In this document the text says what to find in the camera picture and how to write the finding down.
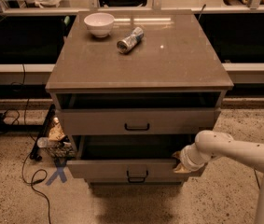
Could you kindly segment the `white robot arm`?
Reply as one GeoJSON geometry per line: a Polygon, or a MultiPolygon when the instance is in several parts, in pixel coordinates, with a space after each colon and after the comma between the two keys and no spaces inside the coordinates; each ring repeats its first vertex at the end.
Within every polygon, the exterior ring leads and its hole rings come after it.
{"type": "MultiPolygon", "coordinates": [[[[194,143],[176,151],[173,157],[179,160],[174,168],[178,174],[200,170],[206,163],[227,157],[264,174],[264,144],[235,140],[228,133],[201,131],[194,143]]],[[[264,176],[257,201],[255,224],[264,224],[264,176]]]]}

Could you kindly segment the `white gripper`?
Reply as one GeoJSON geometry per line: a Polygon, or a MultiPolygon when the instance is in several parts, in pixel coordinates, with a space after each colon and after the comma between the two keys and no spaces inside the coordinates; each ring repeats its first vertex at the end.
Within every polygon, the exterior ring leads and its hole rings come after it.
{"type": "Polygon", "coordinates": [[[174,168],[176,174],[189,174],[190,172],[198,171],[209,162],[200,153],[196,144],[185,146],[181,151],[176,151],[172,157],[181,161],[174,168]]]}

